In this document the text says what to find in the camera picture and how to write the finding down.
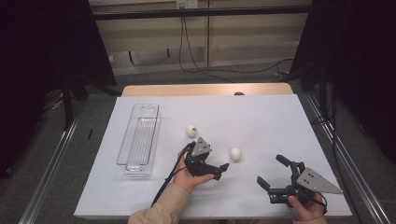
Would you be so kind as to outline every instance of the wire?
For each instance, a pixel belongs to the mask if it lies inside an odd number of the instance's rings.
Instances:
[[[44,108],[43,112],[48,111],[48,110],[55,110],[57,109],[59,106],[61,106],[61,104],[64,102],[64,96],[61,94],[58,98],[58,100],[56,101],[56,103],[54,103],[52,106],[48,107],[48,108]]]
[[[185,33],[186,33],[187,44],[188,44],[188,46],[189,46],[190,56],[191,56],[192,62],[193,62],[193,64],[194,64],[195,68],[197,69],[197,71],[189,71],[189,70],[186,70],[186,69],[181,65],[181,47],[182,47],[182,45],[183,45],[184,29],[186,30]],[[267,68],[264,68],[264,69],[261,69],[261,70],[256,70],[256,71],[237,71],[237,70],[230,70],[230,69],[202,69],[202,68],[198,67],[198,65],[196,64],[196,62],[195,62],[195,60],[194,60],[194,57],[193,57],[193,55],[192,55],[192,52],[191,52],[191,44],[190,44],[190,39],[189,39],[189,34],[188,34],[188,29],[187,29],[186,18],[185,18],[185,17],[182,17],[182,18],[181,18],[181,36],[180,36],[180,47],[179,47],[179,50],[178,50],[178,63],[179,63],[180,68],[181,68],[183,71],[185,71],[185,72],[188,72],[188,73],[202,73],[202,74],[204,74],[204,75],[206,75],[206,76],[216,77],[216,78],[220,78],[220,79],[222,79],[222,80],[225,80],[225,81],[234,83],[234,82],[231,81],[230,79],[223,78],[223,77],[218,77],[218,76],[214,76],[214,75],[208,74],[208,73],[206,73],[206,72],[230,72],[230,73],[241,73],[241,74],[255,74],[255,73],[265,72],[265,71],[268,71],[268,70],[270,70],[270,69],[276,67],[277,72],[279,73],[279,68],[278,68],[278,66],[279,66],[281,63],[287,62],[287,61],[293,61],[293,59],[284,59],[284,60],[281,60],[281,61],[277,62],[276,64],[270,66],[270,67],[267,67]]]
[[[187,43],[188,43],[188,45],[189,45],[190,56],[191,56],[191,59],[192,59],[192,62],[193,62],[193,64],[194,64],[194,66],[198,69],[198,71],[188,71],[188,70],[184,69],[183,66],[181,65],[181,59],[180,59],[181,57],[180,57],[180,55],[181,55],[181,47],[182,47],[182,45],[183,45],[184,27],[186,27],[186,38],[187,38]],[[202,74],[204,74],[204,75],[206,75],[206,76],[215,77],[215,78],[219,78],[219,79],[222,79],[222,80],[224,80],[224,81],[227,81],[227,82],[234,83],[234,82],[231,81],[230,79],[227,79],[227,78],[224,78],[224,77],[218,77],[218,76],[214,76],[214,75],[210,75],[210,74],[208,74],[208,73],[205,73],[203,70],[201,70],[201,69],[198,67],[198,65],[196,64],[196,62],[195,62],[195,60],[194,60],[194,57],[192,56],[191,45],[190,45],[190,40],[189,40],[189,35],[188,35],[188,33],[187,33],[186,18],[184,18],[184,17],[181,18],[181,37],[180,37],[180,48],[179,48],[179,50],[178,50],[178,64],[180,65],[181,70],[183,70],[183,71],[185,71],[185,72],[188,72],[188,73],[201,72]]]
[[[185,166],[185,167],[183,167],[183,168],[180,168],[180,169],[176,170],[175,173],[174,173],[174,175],[177,174],[177,172],[179,172],[179,171],[181,171],[181,170],[184,170],[184,169],[187,169],[187,166]]]
[[[336,111],[336,105],[333,103],[333,99],[334,99],[334,97],[332,97],[331,101],[329,102],[329,105],[327,106],[327,113],[329,113],[330,110],[335,107],[335,110],[332,111],[332,115],[329,116],[329,117],[325,117],[325,116],[320,115],[317,118],[315,118],[314,120],[312,120],[310,122],[311,124],[328,123],[334,118],[335,111]]]
[[[193,147],[194,145],[195,145],[195,142],[191,142],[191,143],[187,144],[187,145],[183,148],[183,150],[181,150],[180,155],[179,155],[178,158],[177,158],[177,162],[175,163],[174,168],[172,169],[172,171],[171,171],[171,173],[169,174],[169,176],[165,179],[165,182],[163,183],[163,185],[161,186],[161,188],[160,188],[160,190],[158,191],[157,195],[155,196],[155,198],[154,198],[154,200],[153,200],[153,202],[152,202],[152,204],[151,204],[151,207],[152,207],[152,205],[154,205],[154,204],[158,201],[158,199],[160,198],[160,196],[163,194],[163,191],[166,189],[166,186],[168,186],[168,184],[169,184],[169,182],[171,181],[171,179],[173,178],[173,176],[174,176],[177,172],[179,172],[180,170],[182,170],[182,169],[185,168],[185,167],[184,167],[184,168],[180,168],[180,169],[178,169],[178,170],[176,171],[176,168],[177,168],[178,163],[180,162],[181,158],[183,158],[183,157],[184,157],[184,154],[186,154],[186,152],[187,152],[188,150],[190,150],[190,148]]]
[[[52,92],[47,96],[46,102],[52,100],[53,98],[55,98],[56,96],[58,96],[59,93],[61,93],[61,92],[62,92],[62,90],[60,90],[60,91],[52,91]]]
[[[323,198],[324,203],[321,203],[320,201],[316,200],[316,199],[311,199],[314,203],[318,203],[320,205],[323,206],[323,215],[325,215],[328,211],[327,211],[327,200],[326,198],[323,196],[323,194],[319,193],[319,195]]]

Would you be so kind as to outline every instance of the transparent tray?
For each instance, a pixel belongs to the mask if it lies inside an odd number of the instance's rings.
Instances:
[[[158,105],[134,105],[117,159],[125,174],[151,175],[160,124]]]

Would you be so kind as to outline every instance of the human hand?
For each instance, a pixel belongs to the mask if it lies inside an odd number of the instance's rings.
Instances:
[[[324,208],[322,205],[318,203],[314,203],[311,201],[306,206],[304,206],[294,196],[289,196],[288,199],[291,206],[294,207],[294,209],[297,212],[297,218],[296,218],[297,221],[311,221],[319,217],[323,217],[324,215],[323,214]],[[322,197],[318,193],[315,193],[314,199],[317,200],[318,202],[322,202]]]
[[[208,182],[214,177],[214,175],[192,176],[186,167],[184,158],[181,158],[180,162],[177,165],[177,172],[174,176],[173,183],[183,188],[188,193],[192,193],[195,187]]]

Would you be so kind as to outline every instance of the beige sleeve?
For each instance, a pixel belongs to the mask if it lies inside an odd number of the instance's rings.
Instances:
[[[311,221],[294,221],[293,224],[327,224],[327,221],[324,217],[319,217],[317,219]]]
[[[177,224],[189,200],[190,194],[186,190],[171,183],[152,207],[132,214],[128,224]]]

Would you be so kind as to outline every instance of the white paper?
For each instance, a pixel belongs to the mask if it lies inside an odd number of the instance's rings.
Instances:
[[[135,104],[158,104],[162,116],[155,162],[150,177],[133,178],[116,161]],[[186,135],[194,125],[195,139]],[[285,204],[271,204],[257,176],[271,188],[290,184],[291,170],[276,160],[281,154],[303,161],[338,186],[296,95],[120,97],[75,212],[77,217],[128,217],[150,207],[168,177],[177,153],[202,136],[212,147],[206,163],[230,163],[220,181],[198,186],[182,218],[292,217]],[[230,150],[242,158],[234,162]],[[351,216],[344,195],[324,194],[329,217]]]

